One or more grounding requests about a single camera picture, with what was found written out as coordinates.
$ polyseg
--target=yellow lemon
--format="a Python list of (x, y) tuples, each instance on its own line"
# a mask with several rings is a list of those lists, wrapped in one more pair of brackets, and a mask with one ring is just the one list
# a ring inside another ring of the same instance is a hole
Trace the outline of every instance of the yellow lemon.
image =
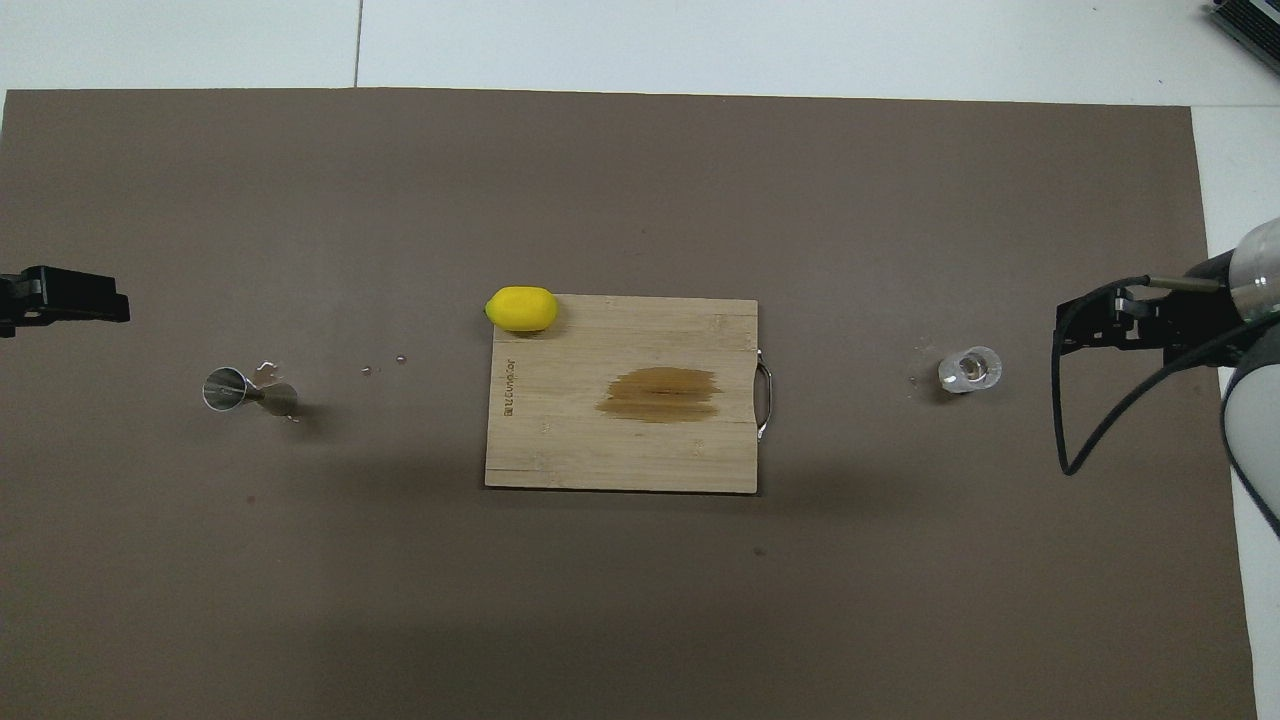
[(556, 296), (544, 287), (504, 287), (484, 304), (484, 314), (493, 324), (513, 333), (545, 331), (557, 310)]

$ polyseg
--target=cutting board handle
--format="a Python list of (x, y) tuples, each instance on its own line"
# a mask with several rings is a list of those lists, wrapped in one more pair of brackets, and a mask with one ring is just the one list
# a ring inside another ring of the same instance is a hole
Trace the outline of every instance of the cutting board handle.
[(773, 416), (773, 373), (764, 364), (764, 351), (759, 347), (755, 348), (755, 372), (764, 375), (764, 419), (758, 419), (755, 425), (755, 441), (759, 442), (764, 439), (764, 429), (769, 427), (769, 418)]

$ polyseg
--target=black cable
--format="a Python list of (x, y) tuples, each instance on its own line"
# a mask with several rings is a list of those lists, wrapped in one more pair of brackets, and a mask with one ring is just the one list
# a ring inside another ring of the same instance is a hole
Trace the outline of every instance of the black cable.
[(1261, 320), (1254, 320), (1252, 323), (1243, 323), (1219, 334), (1213, 340), (1197, 346), (1194, 350), (1190, 350), (1189, 352), (1181, 355), (1180, 357), (1178, 357), (1172, 363), (1169, 363), (1160, 370), (1156, 370), (1155, 373), (1152, 373), (1149, 378), (1139, 383), (1138, 387), (1129, 391), (1129, 395), (1124, 396), (1124, 398), (1121, 398), (1120, 402), (1117, 402), (1116, 406), (1112, 407), (1110, 413), (1107, 413), (1107, 415), (1102, 419), (1102, 421), (1098, 423), (1098, 427), (1094, 428), (1093, 432), (1089, 434), (1089, 438), (1084, 441), (1084, 446), (1080, 447), (1080, 452), (1078, 452), (1075, 455), (1075, 459), (1069, 462), (1066, 459), (1066, 438), (1062, 436), (1062, 387), (1060, 377), (1060, 365), (1062, 360), (1062, 341), (1066, 337), (1066, 329), (1071, 325), (1071, 322), (1088, 302), (1097, 300), (1102, 295), (1115, 292), (1116, 290), (1120, 288), (1144, 286), (1148, 283), (1149, 278), (1147, 275), (1138, 275), (1133, 278), (1125, 278), (1123, 281), (1116, 281), (1114, 283), (1107, 283), (1100, 287), (1098, 290), (1085, 295), (1084, 297), (1076, 300), (1075, 304), (1068, 307), (1066, 313), (1062, 314), (1061, 320), (1053, 329), (1053, 350), (1052, 354), (1050, 355), (1050, 383), (1052, 386), (1052, 392), (1053, 392), (1053, 437), (1057, 441), (1057, 464), (1060, 468), (1062, 468), (1062, 474), (1065, 475), (1074, 475), (1076, 471), (1079, 471), (1080, 466), (1084, 465), (1084, 461), (1089, 457), (1089, 454), (1093, 452), (1093, 447), (1098, 445), (1098, 441), (1102, 439), (1102, 436), (1105, 436), (1107, 430), (1111, 429), (1111, 425), (1114, 425), (1116, 420), (1120, 419), (1120, 415), (1123, 415), (1125, 410), (1133, 406), (1133, 404), (1137, 402), (1138, 398), (1146, 395), (1147, 391), (1160, 384), (1161, 380), (1164, 380), (1165, 378), (1172, 375), (1179, 370), (1185, 370), (1188, 368), (1194, 368), (1196, 365), (1199, 365), (1206, 359), (1212, 356), (1215, 352), (1217, 352), (1219, 350), (1225, 347), (1229, 342), (1231, 342), (1233, 340), (1235, 340), (1242, 334), (1280, 323), (1280, 313), (1272, 313), (1266, 318)]

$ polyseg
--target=jigger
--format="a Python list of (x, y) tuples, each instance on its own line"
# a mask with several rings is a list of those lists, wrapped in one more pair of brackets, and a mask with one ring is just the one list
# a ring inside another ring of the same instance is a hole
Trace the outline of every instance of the jigger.
[(257, 387), (236, 368), (219, 368), (205, 378), (205, 405), (227, 413), (247, 402), (257, 402), (271, 415), (292, 415), (298, 409), (298, 393), (288, 383)]

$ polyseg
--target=wooden cutting board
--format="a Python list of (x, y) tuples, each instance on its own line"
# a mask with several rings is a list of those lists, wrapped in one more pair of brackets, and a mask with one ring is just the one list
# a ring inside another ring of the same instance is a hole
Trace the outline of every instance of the wooden cutting board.
[(754, 300), (556, 297), (494, 328), (486, 486), (755, 492)]

